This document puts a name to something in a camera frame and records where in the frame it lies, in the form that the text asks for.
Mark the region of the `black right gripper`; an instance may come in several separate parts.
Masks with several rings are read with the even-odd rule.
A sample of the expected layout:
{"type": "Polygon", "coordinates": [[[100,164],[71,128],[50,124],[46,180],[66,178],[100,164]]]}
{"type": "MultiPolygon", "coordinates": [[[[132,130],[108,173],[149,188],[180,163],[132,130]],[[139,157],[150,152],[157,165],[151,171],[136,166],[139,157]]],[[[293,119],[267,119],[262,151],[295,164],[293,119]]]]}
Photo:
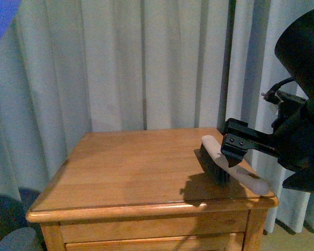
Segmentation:
{"type": "Polygon", "coordinates": [[[241,163],[249,149],[257,150],[293,172],[283,181],[284,188],[314,193],[314,98],[306,100],[286,92],[266,98],[278,106],[272,134],[251,129],[240,120],[226,121],[221,152],[228,166],[241,163]]]}

